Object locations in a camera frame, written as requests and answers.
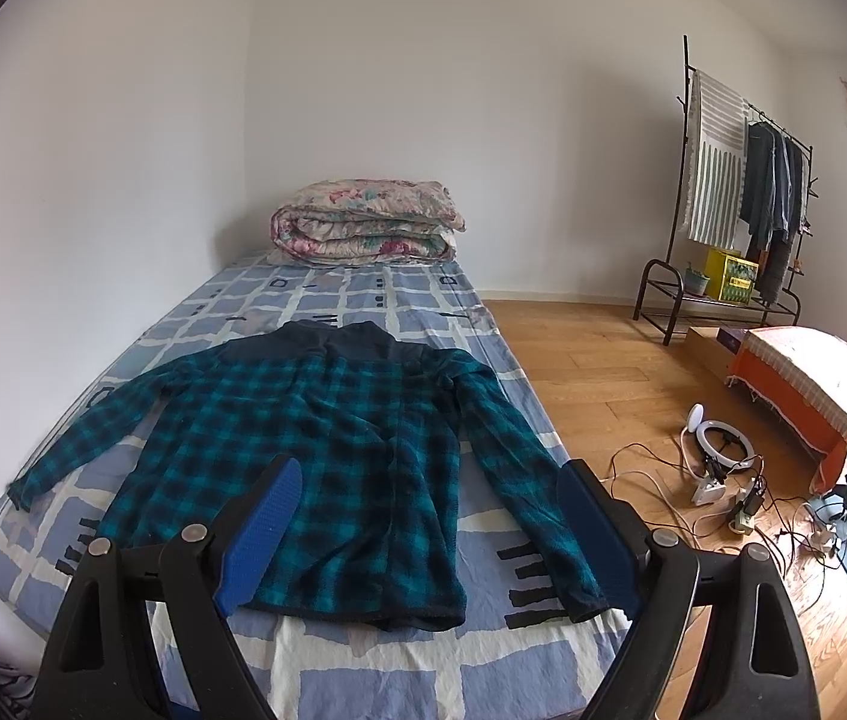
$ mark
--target plant pot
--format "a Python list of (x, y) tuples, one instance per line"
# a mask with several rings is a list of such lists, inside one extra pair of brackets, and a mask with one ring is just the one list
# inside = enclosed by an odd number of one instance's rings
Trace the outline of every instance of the plant pot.
[(703, 295), (710, 284), (710, 276), (698, 274), (697, 271), (687, 268), (684, 271), (684, 291), (691, 295)]

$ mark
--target plaid shirt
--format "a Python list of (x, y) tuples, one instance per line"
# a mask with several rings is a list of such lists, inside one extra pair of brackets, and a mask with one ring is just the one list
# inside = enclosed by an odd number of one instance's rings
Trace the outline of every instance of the plaid shirt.
[(556, 502), (558, 466), (461, 349), (401, 343), (372, 322), (289, 322), (144, 373), (100, 403), (9, 485), (29, 509), (166, 400), (136, 469), (98, 527), (124, 547), (208, 524), (268, 462), (303, 469), (300, 507), (257, 608), (380, 627), (463, 623), (456, 576), (458, 432), (543, 557), (574, 621), (607, 608)]

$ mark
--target wooden floor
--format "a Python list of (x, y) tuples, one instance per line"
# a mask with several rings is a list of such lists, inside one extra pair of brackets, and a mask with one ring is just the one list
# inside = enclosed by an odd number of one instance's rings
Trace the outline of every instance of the wooden floor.
[[(698, 367), (681, 349), (660, 344), (660, 334), (646, 322), (632, 322), (628, 309), (570, 303), (488, 301), (501, 332), (513, 349), (571, 457), (588, 462), (598, 476), (607, 476), (613, 452), (630, 442), (643, 442), (662, 458), (679, 463), (672, 437), (697, 402), (708, 418), (734, 424), (765, 458), (764, 474), (777, 498), (805, 495), (813, 465), (789, 428), (770, 410), (753, 403), (741, 388), (729, 389)], [(673, 501), (690, 522), (727, 507), (726, 500), (696, 509), (689, 504), (692, 480), (676, 469), (648, 458), (639, 448), (617, 457), (617, 467), (642, 469), (664, 480)], [(621, 477), (614, 494), (626, 498), (646, 520), (673, 522), (664, 504), (651, 494), (652, 485), (639, 475)], [(780, 504), (789, 520), (793, 504)], [(718, 517), (700, 523), (699, 533), (713, 531)], [(780, 519), (771, 509), (758, 524), (774, 536)], [(797, 518), (797, 530), (809, 531), (809, 519)], [(703, 545), (739, 547), (744, 540), (726, 527), (702, 539)], [(789, 538), (777, 539), (785, 555)], [(847, 576), (828, 571), (824, 594), (823, 568), (800, 554), (785, 578), (799, 614), (813, 664), (825, 720), (847, 720)], [(704, 612), (693, 620), (677, 667), (657, 711), (660, 720), (675, 719), (689, 689), (693, 664), (705, 630)]]

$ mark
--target blue checkered bed sheet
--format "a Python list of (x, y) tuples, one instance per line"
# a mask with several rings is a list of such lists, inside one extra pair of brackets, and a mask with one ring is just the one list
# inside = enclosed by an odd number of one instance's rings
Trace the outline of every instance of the blue checkered bed sheet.
[[(233, 338), (276, 330), (291, 319), (338, 326), (370, 320), (402, 341), (466, 349), (492, 367), (556, 463), (564, 445), (489, 310), (456, 263), (309, 269), (252, 255), (220, 272), (130, 346), (37, 448), (42, 454), (106, 391), (156, 365)], [(103, 455), (74, 471), (31, 512), (0, 499), (0, 598), (44, 637), (95, 525), (136, 464), (154, 412)], [(508, 630), (510, 591), (546, 584), (517, 579), (533, 557), (497, 550), (527, 541), (489, 488), (465, 437), (460, 452), (457, 571), (468, 596), (453, 631), (381, 632), (241, 608), (229, 624), (250, 671), (285, 720), (544, 720), (580, 712), (626, 635), (618, 610), (571, 625), (554, 619)], [(545, 601), (521, 610), (556, 608)], [(153, 638), (170, 697), (194, 707), (162, 604)]]

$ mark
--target floral comforter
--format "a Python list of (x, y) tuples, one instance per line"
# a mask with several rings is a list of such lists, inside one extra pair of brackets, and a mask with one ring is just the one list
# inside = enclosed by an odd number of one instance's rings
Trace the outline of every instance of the floral comforter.
[(279, 251), (312, 265), (452, 260), (465, 229), (436, 181), (321, 181), (297, 191), (271, 220)]

